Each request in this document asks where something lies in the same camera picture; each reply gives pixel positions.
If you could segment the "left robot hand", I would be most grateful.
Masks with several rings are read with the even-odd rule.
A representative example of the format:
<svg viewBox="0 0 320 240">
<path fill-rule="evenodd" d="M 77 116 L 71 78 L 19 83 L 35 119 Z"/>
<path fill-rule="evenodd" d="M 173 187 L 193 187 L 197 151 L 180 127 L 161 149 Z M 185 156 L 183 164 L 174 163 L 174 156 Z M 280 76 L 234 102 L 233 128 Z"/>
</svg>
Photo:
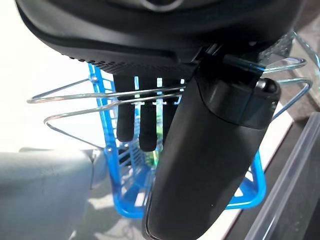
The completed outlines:
<svg viewBox="0 0 320 240">
<path fill-rule="evenodd" d="M 281 97 L 260 61 L 303 0 L 18 0 L 27 28 L 57 52 L 113 75 L 115 89 L 186 80 L 163 108 L 164 146 L 144 211 L 152 240 L 195 240 L 252 164 Z"/>
</svg>

